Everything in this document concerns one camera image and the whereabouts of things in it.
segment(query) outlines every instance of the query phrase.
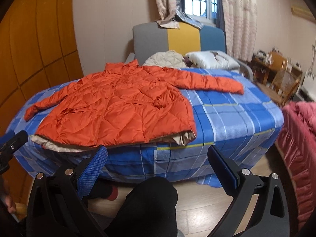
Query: person's leg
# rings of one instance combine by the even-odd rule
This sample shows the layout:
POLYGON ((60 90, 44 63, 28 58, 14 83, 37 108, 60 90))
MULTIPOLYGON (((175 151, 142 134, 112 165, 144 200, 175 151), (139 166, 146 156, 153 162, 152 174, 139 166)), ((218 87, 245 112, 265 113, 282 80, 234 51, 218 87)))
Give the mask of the person's leg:
POLYGON ((108 228, 109 237, 176 237, 177 190, 162 177, 137 185, 108 228))
POLYGON ((111 181, 98 178, 94 183, 89 195, 86 196, 88 200, 103 198, 113 201, 118 196, 118 188, 112 184, 111 181))

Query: red cloth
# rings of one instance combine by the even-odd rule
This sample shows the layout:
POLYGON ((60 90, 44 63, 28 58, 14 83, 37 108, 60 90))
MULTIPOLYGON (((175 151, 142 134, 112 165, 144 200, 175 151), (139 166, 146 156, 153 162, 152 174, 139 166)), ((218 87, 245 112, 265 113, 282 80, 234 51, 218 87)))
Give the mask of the red cloth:
POLYGON ((309 110, 304 108, 299 111, 304 106, 306 104, 290 103, 282 108, 284 126, 276 140, 296 185, 299 229, 316 207, 316 141, 310 127, 301 120, 309 110))
POLYGON ((316 103, 298 102, 291 103, 291 108, 298 114, 301 121, 309 128, 309 131, 316 139, 316 103))
POLYGON ((103 72, 71 83, 26 110, 25 120, 59 104, 35 134, 62 144, 148 143, 196 127, 190 102, 176 88, 243 94, 241 83, 157 66, 108 63, 103 72))

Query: black pants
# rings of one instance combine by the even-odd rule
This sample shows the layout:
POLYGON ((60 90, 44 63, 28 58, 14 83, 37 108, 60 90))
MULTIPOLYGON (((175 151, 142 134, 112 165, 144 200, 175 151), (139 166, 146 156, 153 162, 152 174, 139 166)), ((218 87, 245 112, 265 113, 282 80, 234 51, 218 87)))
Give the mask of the black pants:
POLYGON ((150 178, 127 196, 108 228, 109 237, 176 237, 177 190, 162 177, 150 178))

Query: metal screw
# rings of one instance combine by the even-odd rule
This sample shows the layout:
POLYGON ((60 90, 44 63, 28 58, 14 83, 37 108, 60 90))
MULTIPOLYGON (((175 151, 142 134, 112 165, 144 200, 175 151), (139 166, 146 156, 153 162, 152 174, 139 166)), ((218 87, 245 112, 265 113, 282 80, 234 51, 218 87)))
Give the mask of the metal screw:
POLYGON ((241 172, 242 172, 244 175, 249 175, 249 174, 250 174, 249 169, 246 169, 246 168, 243 168, 243 169, 241 170, 241 172))
POLYGON ((65 170, 65 174, 66 175, 71 175, 74 172, 74 170, 72 168, 66 169, 65 170))
POLYGON ((276 173, 272 173, 272 175, 271 175, 274 179, 278 179, 279 178, 279 176, 276 174, 276 173))
POLYGON ((42 178, 43 178, 43 176, 44 176, 44 174, 43 174, 43 173, 38 173, 38 174, 36 175, 36 178, 37 178, 37 179, 42 179, 42 178))

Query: beige wall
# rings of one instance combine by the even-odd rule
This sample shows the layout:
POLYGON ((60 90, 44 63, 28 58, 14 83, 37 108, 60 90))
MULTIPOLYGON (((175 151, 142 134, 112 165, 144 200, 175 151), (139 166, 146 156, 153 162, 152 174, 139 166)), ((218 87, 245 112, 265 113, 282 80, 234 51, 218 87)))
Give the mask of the beige wall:
POLYGON ((158 18, 155 0, 73 0, 75 37, 85 75, 134 50, 132 27, 158 18))
POLYGON ((316 24, 293 16, 291 5, 306 7, 303 0, 257 0, 258 27, 255 51, 276 46, 292 62, 299 61, 305 72, 312 60, 316 24))

